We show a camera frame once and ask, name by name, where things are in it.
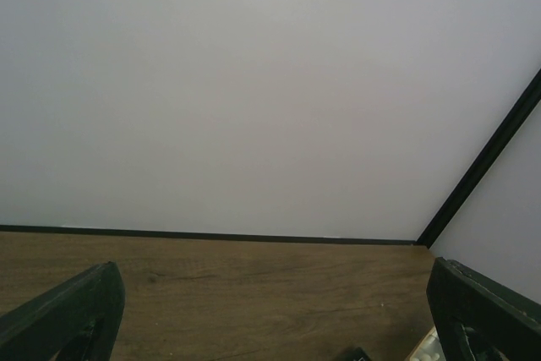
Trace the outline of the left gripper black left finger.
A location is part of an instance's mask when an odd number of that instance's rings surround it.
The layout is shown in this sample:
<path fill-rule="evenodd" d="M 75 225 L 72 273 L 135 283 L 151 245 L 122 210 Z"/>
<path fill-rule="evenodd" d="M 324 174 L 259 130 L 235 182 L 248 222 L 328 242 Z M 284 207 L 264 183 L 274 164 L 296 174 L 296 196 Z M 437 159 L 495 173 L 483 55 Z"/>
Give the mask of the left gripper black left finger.
<path fill-rule="evenodd" d="M 124 305 L 117 264 L 94 265 L 1 316 L 1 359 L 108 360 Z"/>

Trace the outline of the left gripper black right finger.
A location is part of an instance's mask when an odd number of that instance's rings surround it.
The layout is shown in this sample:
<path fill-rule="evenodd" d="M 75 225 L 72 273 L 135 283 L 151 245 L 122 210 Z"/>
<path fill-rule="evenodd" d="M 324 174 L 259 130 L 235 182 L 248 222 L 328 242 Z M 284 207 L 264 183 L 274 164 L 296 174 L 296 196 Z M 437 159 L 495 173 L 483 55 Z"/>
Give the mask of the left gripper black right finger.
<path fill-rule="evenodd" d="M 434 261 L 426 289 L 447 360 L 539 360 L 540 305 L 455 260 Z"/>

